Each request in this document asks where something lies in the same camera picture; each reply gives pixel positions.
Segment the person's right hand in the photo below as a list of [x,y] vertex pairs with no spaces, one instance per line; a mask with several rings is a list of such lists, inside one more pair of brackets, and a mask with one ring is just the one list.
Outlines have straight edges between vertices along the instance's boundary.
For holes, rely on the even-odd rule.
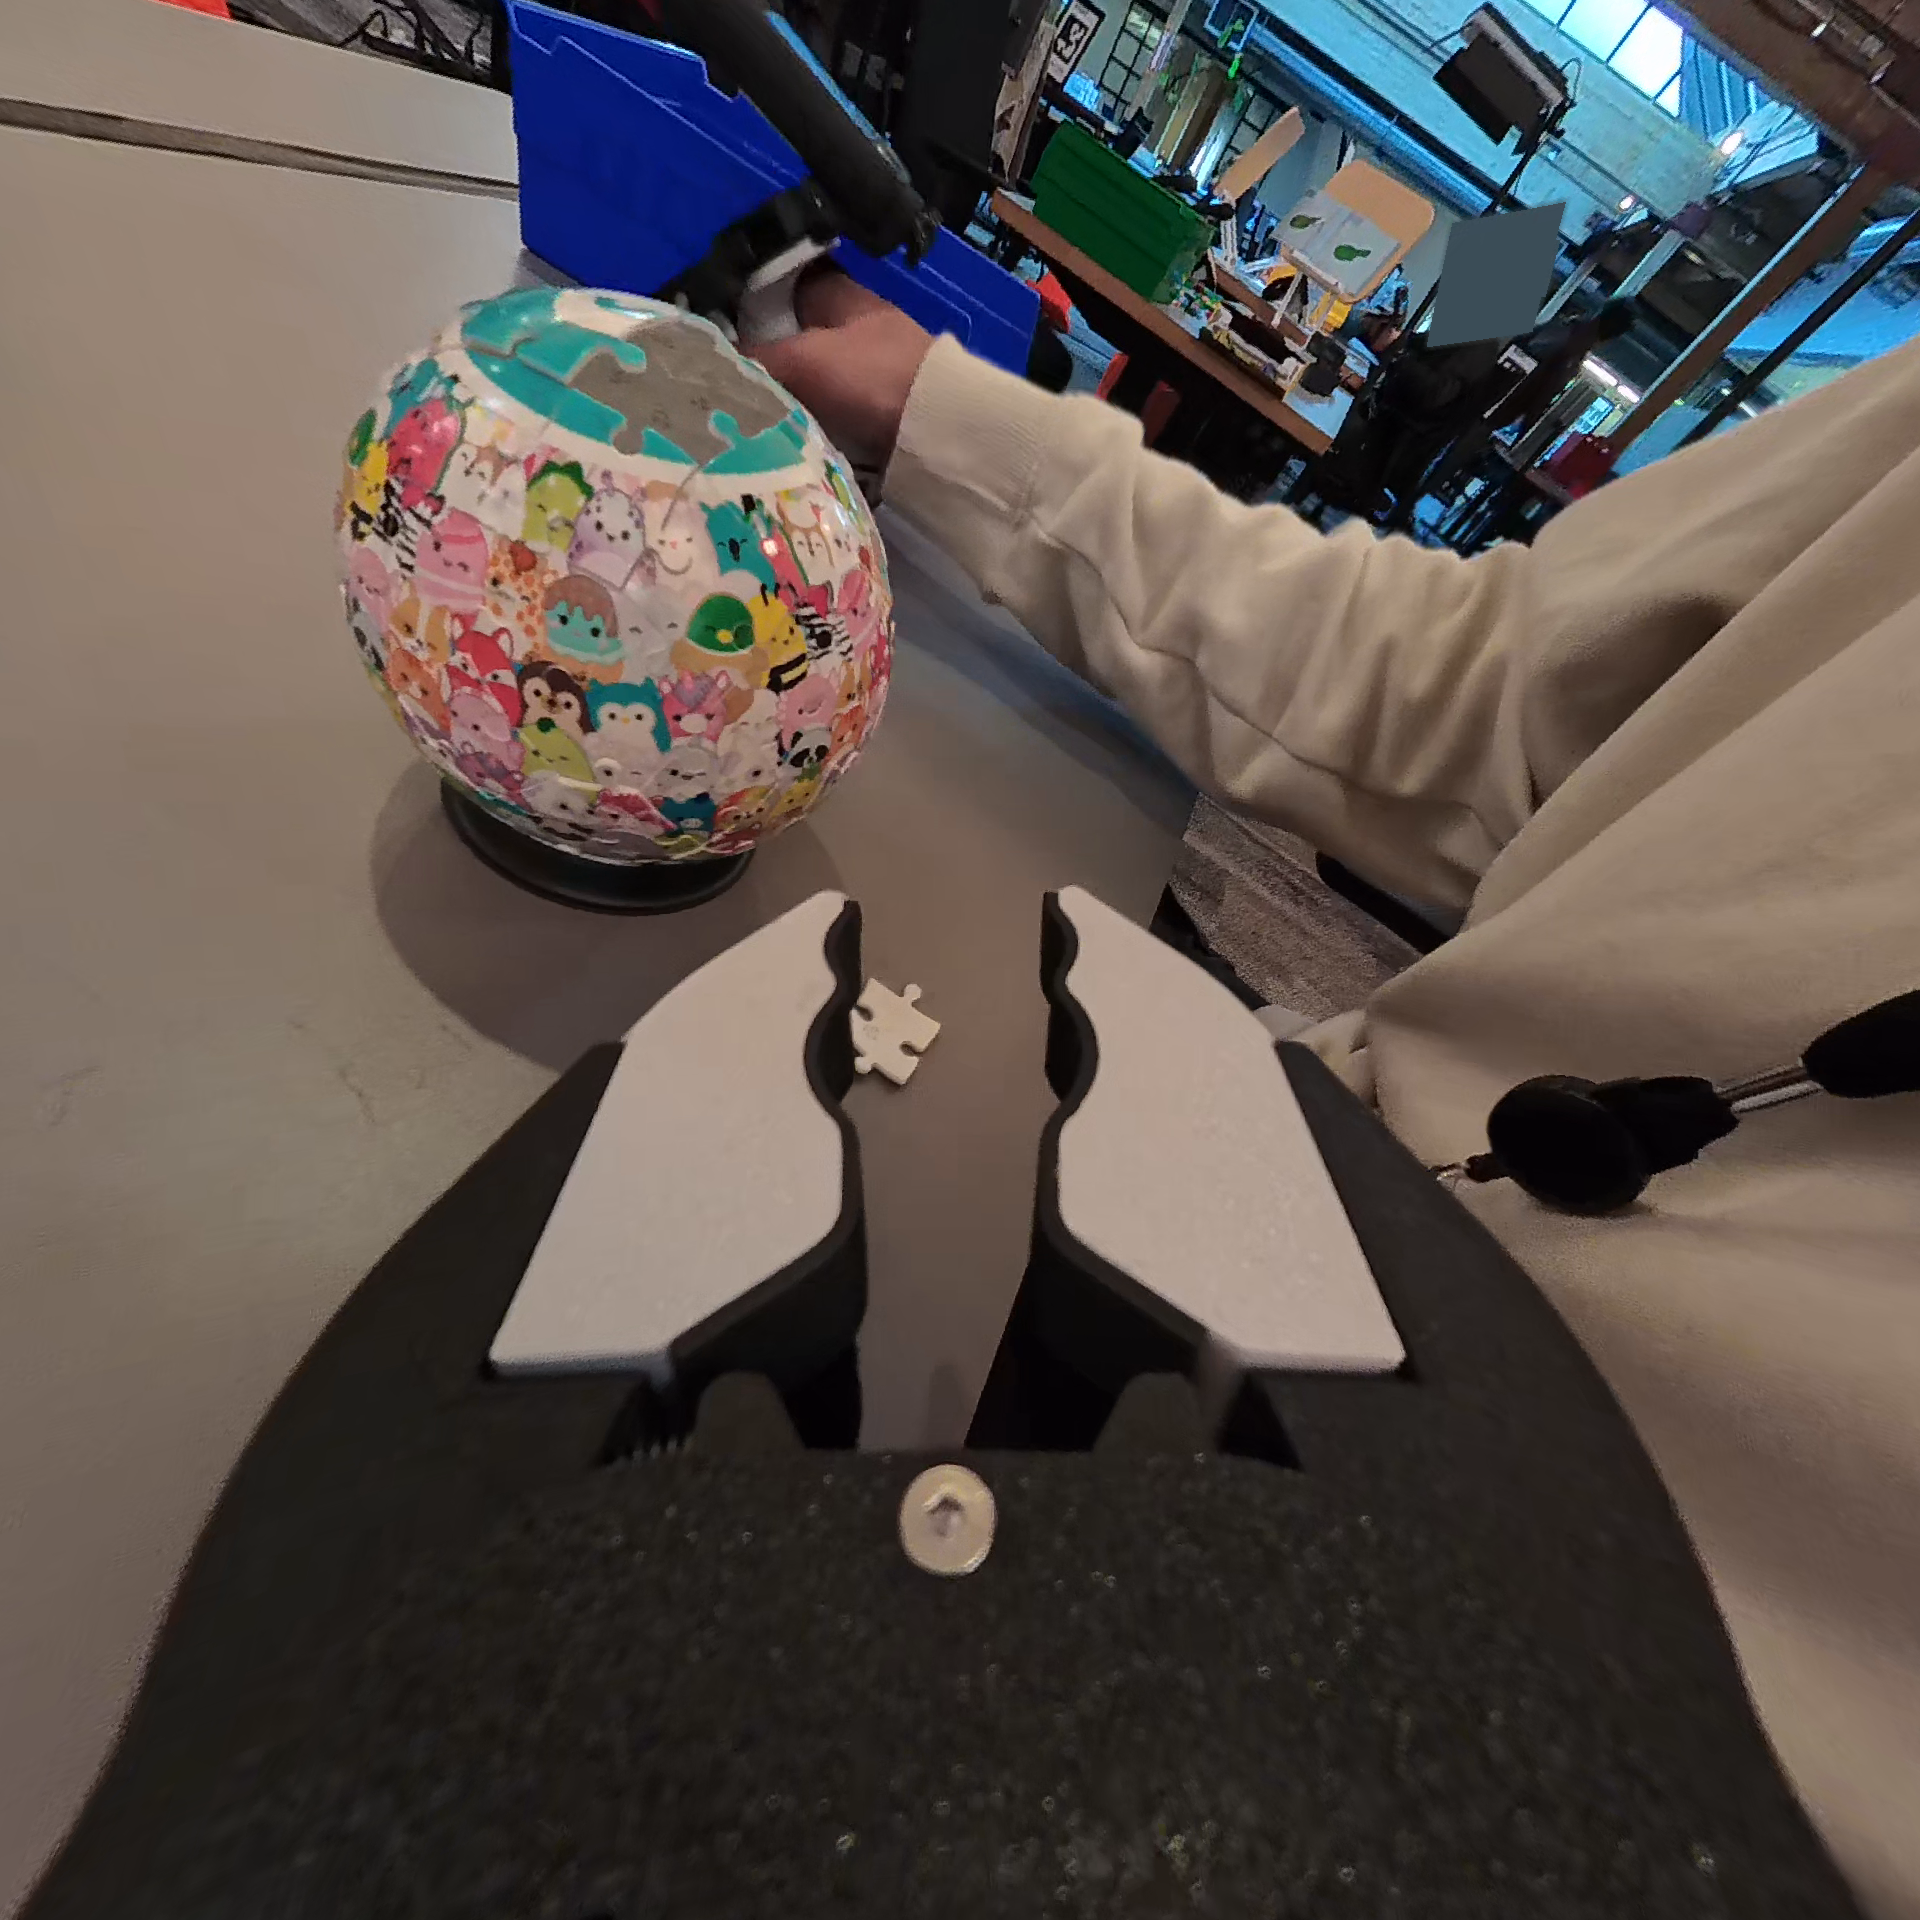
[[748,351],[810,411],[830,447],[887,472],[936,333],[830,260],[798,278],[796,319],[791,337],[750,339]]

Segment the wooden work table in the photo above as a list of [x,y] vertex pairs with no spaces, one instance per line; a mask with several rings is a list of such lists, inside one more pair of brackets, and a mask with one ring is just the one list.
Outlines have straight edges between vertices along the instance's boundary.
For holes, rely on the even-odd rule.
[[1205,393],[1210,411],[1235,404],[1246,416],[1266,421],[1307,459],[1331,449],[1341,425],[1325,404],[1297,404],[1297,397],[1286,397],[1271,379],[1259,379],[1233,351],[1195,337],[1173,309],[1140,296],[1127,279],[1117,279],[1096,257],[1073,250],[1064,233],[1037,221],[1030,201],[996,190],[992,213],[1008,233],[1021,241],[1025,254],[1052,260],[1052,268],[1086,309],[1096,333],[1131,355],[1124,379],[1113,383],[1113,404],[1146,399],[1152,383],[1168,379],[1183,397],[1191,390]]

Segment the black studio light panel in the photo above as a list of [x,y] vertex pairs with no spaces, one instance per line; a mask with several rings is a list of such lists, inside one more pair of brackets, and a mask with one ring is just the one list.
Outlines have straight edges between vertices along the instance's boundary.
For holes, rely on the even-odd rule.
[[1575,96],[1572,71],[1530,49],[1493,4],[1463,20],[1434,83],[1488,139],[1510,136],[1515,151],[1554,136]]

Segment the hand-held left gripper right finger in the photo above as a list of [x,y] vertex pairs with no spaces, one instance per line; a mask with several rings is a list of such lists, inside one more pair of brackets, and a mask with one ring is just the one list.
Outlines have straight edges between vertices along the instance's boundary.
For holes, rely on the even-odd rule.
[[1084,887],[1042,897],[1036,1282],[1089,1378],[1397,1375],[1407,1357],[1278,1038]]

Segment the colourful puzzle ball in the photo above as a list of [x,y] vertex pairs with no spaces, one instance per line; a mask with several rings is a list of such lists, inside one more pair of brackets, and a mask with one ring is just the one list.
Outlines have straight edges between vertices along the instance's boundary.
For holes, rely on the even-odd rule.
[[895,586],[852,467],[660,301],[460,303],[357,416],[333,535],[364,674],[445,788],[615,879],[753,852],[887,715]]

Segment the person's right forearm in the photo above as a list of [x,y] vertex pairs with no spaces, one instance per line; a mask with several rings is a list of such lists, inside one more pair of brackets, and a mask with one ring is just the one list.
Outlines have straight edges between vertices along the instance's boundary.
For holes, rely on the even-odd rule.
[[1205,797],[1432,908],[1463,911],[1519,843],[1515,875],[1548,862],[1548,542],[1316,535],[952,339],[887,495]]

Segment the person's cream sweatshirt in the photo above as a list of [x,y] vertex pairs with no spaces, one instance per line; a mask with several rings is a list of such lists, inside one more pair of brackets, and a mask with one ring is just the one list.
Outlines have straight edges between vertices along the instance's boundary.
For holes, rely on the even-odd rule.
[[[1917,346],[1526,549],[1307,538],[1271,724],[1319,850],[1458,935],[1349,1023],[1457,1160],[1530,1076],[1793,1062],[1917,985]],[[1639,1426],[1871,1917],[1917,1917],[1917,1093],[1807,1098],[1612,1223],[1479,1215]]]

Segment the clipboard with green print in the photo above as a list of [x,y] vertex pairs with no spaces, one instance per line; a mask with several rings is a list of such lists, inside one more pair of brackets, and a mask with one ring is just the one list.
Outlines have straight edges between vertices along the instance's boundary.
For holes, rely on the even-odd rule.
[[1369,301],[1434,226],[1434,205],[1373,159],[1349,159],[1278,226],[1285,260],[1329,301]]

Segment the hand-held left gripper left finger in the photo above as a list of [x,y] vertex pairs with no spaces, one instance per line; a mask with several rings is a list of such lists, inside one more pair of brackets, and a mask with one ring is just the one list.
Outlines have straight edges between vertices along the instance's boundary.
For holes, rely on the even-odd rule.
[[862,911],[823,892],[660,996],[504,1305],[504,1378],[810,1378],[867,1315]]

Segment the blue plastic bin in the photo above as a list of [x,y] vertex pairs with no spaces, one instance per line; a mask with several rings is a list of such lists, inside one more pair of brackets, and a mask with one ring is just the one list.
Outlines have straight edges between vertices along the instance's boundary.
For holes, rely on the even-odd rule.
[[[552,4],[501,13],[523,244],[558,271],[675,303],[678,279],[731,221],[801,182],[772,120],[664,40],[659,4],[630,4],[643,33]],[[952,227],[916,271],[852,241],[830,260],[926,333],[1003,373],[1030,373],[1037,292]]]

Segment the small puzzle piece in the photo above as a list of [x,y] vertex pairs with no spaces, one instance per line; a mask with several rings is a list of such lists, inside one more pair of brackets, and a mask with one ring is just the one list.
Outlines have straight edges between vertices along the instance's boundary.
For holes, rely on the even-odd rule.
[[887,985],[867,978],[852,1010],[855,1076],[901,1090],[919,1076],[942,1023],[923,1007],[923,985]]

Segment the green plastic bin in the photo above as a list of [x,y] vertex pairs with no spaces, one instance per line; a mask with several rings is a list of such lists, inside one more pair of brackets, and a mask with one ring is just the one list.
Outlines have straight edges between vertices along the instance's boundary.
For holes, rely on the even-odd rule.
[[1216,221],[1084,126],[1064,120],[1030,177],[1036,217],[1136,296],[1168,303],[1216,244]]

